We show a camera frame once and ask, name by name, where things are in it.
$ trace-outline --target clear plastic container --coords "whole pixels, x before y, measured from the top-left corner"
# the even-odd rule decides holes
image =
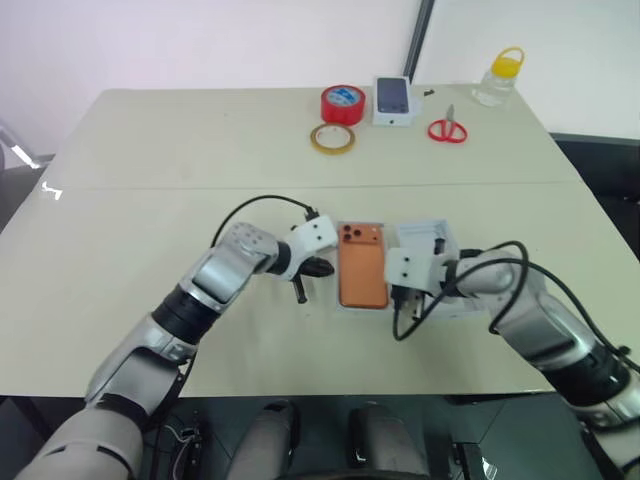
[[[519,52],[520,59],[505,56],[509,52]],[[524,52],[520,47],[509,47],[500,52],[480,85],[473,89],[473,96],[487,107],[504,104],[515,89],[516,78],[523,62]]]

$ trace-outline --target phone case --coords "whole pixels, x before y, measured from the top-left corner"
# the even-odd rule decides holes
[[[352,308],[386,308],[384,238],[379,224],[349,223],[338,231],[340,304]]]

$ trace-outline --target red scissors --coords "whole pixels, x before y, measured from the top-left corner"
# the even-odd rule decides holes
[[[453,119],[453,104],[445,118],[429,125],[427,135],[436,142],[462,143],[467,139],[467,129]]]

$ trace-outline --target black floor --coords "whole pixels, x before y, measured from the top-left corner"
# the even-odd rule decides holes
[[[181,400],[170,424],[206,421],[201,476],[222,479],[230,457],[254,415],[272,398],[213,398]],[[479,443],[483,455],[498,467],[497,479],[599,480],[597,468],[582,445],[579,425],[555,394],[497,399],[456,405],[440,396],[327,396],[292,400],[301,414],[301,439],[291,473],[346,467],[346,427],[351,409],[366,401],[391,408],[407,426],[428,459],[433,478],[461,479],[450,457],[449,442]],[[57,427],[82,403],[77,399],[35,399],[52,427]],[[13,478],[42,445],[11,402],[0,407],[0,480]],[[155,432],[146,435],[140,478],[147,479]],[[160,437],[160,449],[170,451],[171,435]],[[160,454],[158,479],[169,479],[170,454]]]

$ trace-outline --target red tape roll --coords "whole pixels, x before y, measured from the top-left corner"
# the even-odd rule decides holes
[[[322,119],[327,123],[355,125],[364,115],[366,96],[351,85],[334,85],[322,92]]]

